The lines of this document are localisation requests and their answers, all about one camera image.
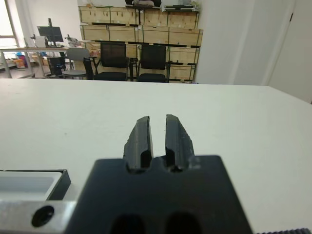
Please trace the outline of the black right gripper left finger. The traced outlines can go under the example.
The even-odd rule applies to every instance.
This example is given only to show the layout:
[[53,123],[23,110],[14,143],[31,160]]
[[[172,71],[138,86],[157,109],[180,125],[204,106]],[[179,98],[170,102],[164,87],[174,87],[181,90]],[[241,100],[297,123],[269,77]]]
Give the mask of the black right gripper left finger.
[[150,117],[145,116],[136,121],[124,145],[123,159],[130,171],[145,171],[153,157]]

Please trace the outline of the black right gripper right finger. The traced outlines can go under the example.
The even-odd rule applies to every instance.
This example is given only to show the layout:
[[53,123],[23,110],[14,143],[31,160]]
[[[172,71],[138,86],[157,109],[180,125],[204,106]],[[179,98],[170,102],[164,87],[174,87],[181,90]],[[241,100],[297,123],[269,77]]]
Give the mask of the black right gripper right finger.
[[170,171],[184,171],[194,157],[193,143],[178,117],[166,116],[165,165]]

